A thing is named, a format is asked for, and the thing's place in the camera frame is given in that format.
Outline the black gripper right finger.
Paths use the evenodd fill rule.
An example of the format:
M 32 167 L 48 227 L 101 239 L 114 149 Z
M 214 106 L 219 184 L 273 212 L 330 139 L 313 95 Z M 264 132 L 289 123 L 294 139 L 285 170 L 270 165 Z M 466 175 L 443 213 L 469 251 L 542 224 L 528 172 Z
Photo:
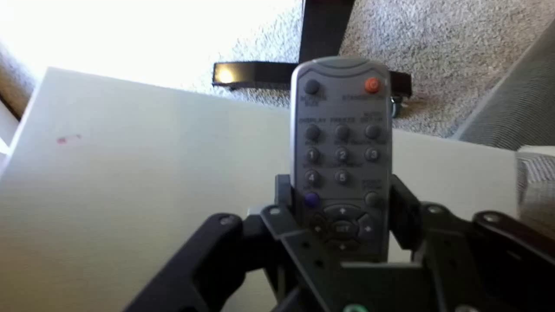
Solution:
M 555 312 L 555 243 L 493 210 L 471 220 L 391 180 L 389 227 L 421 262 L 440 312 Z

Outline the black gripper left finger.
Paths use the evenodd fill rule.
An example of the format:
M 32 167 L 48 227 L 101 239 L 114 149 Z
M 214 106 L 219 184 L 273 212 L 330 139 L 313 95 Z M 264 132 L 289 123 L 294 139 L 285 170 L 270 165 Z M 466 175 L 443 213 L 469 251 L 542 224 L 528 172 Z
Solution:
M 263 269 L 277 297 L 273 312 L 303 312 L 303 290 L 292 260 L 261 213 L 211 215 L 126 307 L 126 312 L 221 312 Z

